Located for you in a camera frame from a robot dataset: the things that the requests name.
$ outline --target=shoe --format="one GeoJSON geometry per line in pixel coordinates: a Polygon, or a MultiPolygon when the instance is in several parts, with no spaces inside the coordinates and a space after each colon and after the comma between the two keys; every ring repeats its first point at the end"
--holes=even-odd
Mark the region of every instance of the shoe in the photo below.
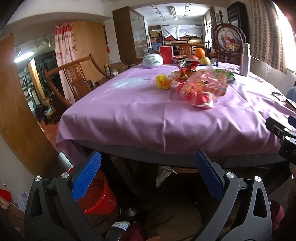
{"type": "Polygon", "coordinates": [[[158,176],[156,178],[155,184],[156,187],[159,188],[162,182],[171,174],[175,173],[175,170],[172,167],[165,167],[165,166],[159,166],[158,167],[158,176]]]}

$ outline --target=white ceramic bowl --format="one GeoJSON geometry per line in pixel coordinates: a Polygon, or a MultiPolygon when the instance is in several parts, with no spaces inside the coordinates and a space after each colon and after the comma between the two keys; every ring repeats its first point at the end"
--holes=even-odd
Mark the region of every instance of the white ceramic bowl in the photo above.
{"type": "Polygon", "coordinates": [[[145,67],[155,68],[163,65],[163,58],[157,53],[151,53],[143,58],[142,63],[145,67]]]}

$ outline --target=red plastic basket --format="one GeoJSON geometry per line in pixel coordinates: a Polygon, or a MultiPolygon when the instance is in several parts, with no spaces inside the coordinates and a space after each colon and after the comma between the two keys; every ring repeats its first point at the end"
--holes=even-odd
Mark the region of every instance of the red plastic basket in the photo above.
{"type": "Polygon", "coordinates": [[[77,201],[83,213],[108,215],[116,208],[116,196],[108,185],[105,173],[98,170],[83,198],[77,201]]]}

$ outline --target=pink curtain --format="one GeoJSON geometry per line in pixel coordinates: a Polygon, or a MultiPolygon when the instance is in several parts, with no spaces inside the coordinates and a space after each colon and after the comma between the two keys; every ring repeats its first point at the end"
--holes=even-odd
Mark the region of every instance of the pink curtain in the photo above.
{"type": "MultiPolygon", "coordinates": [[[[56,26],[54,44],[58,66],[70,63],[78,59],[71,24],[69,24],[68,22],[61,23],[58,26],[56,26]]],[[[65,98],[71,104],[74,104],[76,101],[67,82],[64,72],[60,71],[59,75],[61,77],[65,98]]]]}

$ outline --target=silver container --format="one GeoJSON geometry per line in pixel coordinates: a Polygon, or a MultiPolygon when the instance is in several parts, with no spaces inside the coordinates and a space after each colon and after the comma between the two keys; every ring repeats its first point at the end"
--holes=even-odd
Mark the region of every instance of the silver container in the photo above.
{"type": "Polygon", "coordinates": [[[245,77],[249,76],[251,66],[250,44],[242,43],[242,57],[239,66],[239,74],[245,77]]]}

